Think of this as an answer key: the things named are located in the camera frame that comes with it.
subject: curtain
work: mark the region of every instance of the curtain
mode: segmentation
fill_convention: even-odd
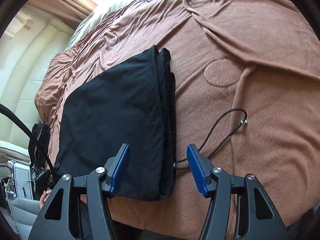
[[[97,6],[92,0],[29,0],[27,4],[54,15],[73,29]]]
[[[33,27],[33,25],[33,19],[24,12],[19,11],[4,31],[4,36],[12,40],[18,30],[22,29],[23,27],[30,29]]]

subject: blue gripper pad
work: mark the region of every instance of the blue gripper pad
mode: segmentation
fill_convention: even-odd
[[[111,169],[109,171],[112,174],[110,174],[109,171],[107,173],[108,176],[111,175],[110,193],[112,195],[115,195],[120,189],[121,183],[123,181],[124,175],[126,173],[130,161],[130,156],[130,145],[123,144],[110,167]]]
[[[194,144],[189,144],[187,147],[187,160],[198,191],[205,198],[210,197],[208,187],[213,189],[210,173],[210,169],[213,168],[213,165],[211,165],[212,167],[208,167],[206,165],[204,158],[200,155],[196,145]]]

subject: folded black cloth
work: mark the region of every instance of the folded black cloth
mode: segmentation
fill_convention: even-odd
[[[89,174],[128,143],[131,159],[118,194],[146,201],[171,194],[176,122],[170,59],[167,49],[153,46],[70,94],[60,126],[59,175]]]

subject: brown blanket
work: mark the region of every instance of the brown blanket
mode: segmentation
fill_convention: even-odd
[[[255,174],[286,225],[313,207],[320,199],[320,42],[289,0],[136,0],[108,15],[52,60],[36,95],[37,109],[52,128],[51,160],[59,150],[68,95],[153,44],[172,55],[177,159],[185,158],[188,144],[204,141],[221,114],[244,108],[248,125],[212,163],[230,174]],[[203,154],[240,118],[225,117]],[[208,203],[189,170],[178,171],[172,196],[162,201],[109,200],[114,220],[186,239],[199,237]],[[235,205],[233,197],[228,239]]]

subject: human hand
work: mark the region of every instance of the human hand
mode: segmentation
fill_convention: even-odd
[[[51,192],[52,192],[52,189],[43,191],[43,194],[41,195],[40,201],[39,201],[40,209],[42,209],[44,203],[47,201],[47,198],[49,197]]]

